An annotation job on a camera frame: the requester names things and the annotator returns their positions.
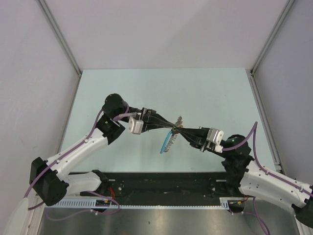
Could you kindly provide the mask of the blue key cover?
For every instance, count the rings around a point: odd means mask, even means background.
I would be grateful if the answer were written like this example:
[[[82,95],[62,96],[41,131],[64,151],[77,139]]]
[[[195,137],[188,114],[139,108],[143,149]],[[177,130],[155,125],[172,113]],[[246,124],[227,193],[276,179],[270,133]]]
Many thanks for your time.
[[[173,135],[173,132],[170,130],[169,133],[167,134],[163,144],[162,144],[162,147],[161,147],[161,150],[160,150],[160,154],[163,154],[163,153],[166,153],[169,151],[170,149],[170,140],[171,140],[171,137]]]

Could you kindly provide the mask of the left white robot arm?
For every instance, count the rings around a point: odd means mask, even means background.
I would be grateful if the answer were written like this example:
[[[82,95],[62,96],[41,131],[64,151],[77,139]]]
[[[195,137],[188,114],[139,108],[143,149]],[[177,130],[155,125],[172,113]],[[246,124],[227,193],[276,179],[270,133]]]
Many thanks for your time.
[[[87,135],[47,160],[38,157],[32,162],[29,188],[12,212],[4,234],[20,235],[24,231],[30,211],[37,208],[29,206],[28,196],[31,190],[36,192],[46,206],[53,206],[67,195],[84,191],[104,195],[108,183],[103,173],[93,170],[82,175],[70,175],[70,172],[94,152],[113,143],[125,130],[121,121],[127,122],[127,129],[138,135],[148,130],[174,126],[155,110],[133,108],[119,94],[108,95]]]

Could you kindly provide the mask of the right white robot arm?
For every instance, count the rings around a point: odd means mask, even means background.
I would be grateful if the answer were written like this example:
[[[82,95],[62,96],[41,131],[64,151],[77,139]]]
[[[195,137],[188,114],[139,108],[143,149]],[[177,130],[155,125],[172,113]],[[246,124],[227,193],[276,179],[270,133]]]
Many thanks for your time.
[[[227,178],[225,190],[230,196],[247,195],[272,203],[295,215],[302,224],[313,226],[313,186],[292,179],[261,164],[256,147],[248,139],[256,137],[254,124],[247,137],[232,135],[224,140],[224,132],[215,128],[180,128],[192,147],[209,151],[224,159]]]

